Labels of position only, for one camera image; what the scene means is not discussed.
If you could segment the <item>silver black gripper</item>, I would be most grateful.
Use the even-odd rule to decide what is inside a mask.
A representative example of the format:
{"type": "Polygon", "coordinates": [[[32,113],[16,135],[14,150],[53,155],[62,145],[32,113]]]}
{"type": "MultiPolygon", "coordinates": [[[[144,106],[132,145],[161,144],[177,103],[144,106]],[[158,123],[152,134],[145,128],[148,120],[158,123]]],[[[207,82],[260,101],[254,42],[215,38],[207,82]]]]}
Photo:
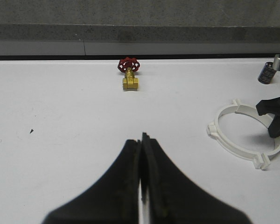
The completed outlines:
{"type": "MultiPolygon", "coordinates": [[[[280,71],[280,54],[276,54],[273,61],[273,69],[280,71]]],[[[267,113],[274,114],[274,118],[270,126],[268,127],[269,136],[271,138],[277,138],[280,136],[280,97],[269,100],[261,100],[256,109],[259,115],[265,115],[267,113]]]]}

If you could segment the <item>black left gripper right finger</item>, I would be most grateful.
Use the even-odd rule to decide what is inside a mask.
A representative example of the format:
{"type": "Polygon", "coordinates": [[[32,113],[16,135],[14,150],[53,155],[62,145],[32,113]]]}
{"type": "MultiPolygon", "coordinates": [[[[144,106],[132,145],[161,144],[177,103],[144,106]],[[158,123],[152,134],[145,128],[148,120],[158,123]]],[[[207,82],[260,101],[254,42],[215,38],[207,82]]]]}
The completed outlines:
{"type": "Polygon", "coordinates": [[[247,215],[213,197],[169,159],[156,139],[142,135],[143,193],[152,224],[249,224],[247,215]]]}

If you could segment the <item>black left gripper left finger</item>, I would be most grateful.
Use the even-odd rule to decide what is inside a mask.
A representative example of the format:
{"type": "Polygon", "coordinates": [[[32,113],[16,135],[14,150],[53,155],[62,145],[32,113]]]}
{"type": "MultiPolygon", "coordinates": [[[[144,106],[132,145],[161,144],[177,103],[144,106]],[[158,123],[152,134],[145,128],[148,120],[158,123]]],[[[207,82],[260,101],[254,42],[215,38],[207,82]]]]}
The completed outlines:
{"type": "Polygon", "coordinates": [[[127,140],[117,159],[84,193],[50,212],[45,224],[136,224],[140,142],[127,140]]]}

